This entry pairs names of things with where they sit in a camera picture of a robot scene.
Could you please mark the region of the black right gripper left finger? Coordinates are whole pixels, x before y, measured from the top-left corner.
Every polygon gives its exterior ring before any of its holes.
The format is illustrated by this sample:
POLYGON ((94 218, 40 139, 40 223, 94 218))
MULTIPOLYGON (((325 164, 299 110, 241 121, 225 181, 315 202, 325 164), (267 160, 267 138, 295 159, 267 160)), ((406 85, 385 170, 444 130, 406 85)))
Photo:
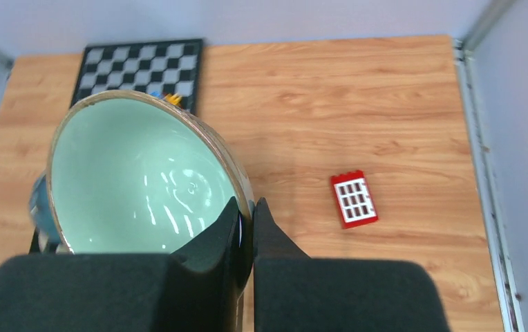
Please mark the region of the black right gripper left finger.
POLYGON ((22 255, 0 265, 0 331, 233 331, 241 218, 171 254, 22 255))

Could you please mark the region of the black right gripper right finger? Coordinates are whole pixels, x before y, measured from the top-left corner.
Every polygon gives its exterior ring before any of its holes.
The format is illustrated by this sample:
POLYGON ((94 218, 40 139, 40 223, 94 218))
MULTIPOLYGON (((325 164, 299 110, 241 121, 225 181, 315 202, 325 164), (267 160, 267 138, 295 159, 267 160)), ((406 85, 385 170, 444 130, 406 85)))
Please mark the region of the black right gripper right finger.
POLYGON ((411 261, 312 258, 254 211, 256 331, 449 331, 434 281, 411 261))

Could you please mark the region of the pale green celadon bowl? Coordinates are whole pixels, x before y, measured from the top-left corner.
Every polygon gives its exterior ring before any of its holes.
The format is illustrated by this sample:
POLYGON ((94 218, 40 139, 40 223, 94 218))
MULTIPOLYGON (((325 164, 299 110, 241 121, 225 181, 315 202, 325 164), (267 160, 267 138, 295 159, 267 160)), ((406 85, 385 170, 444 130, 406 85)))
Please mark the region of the pale green celadon bowl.
POLYGON ((73 254, 174 252, 235 199, 238 285, 249 279, 249 176, 213 128, 165 100, 112 90, 75 103, 55 130, 46 189, 59 239, 73 254))

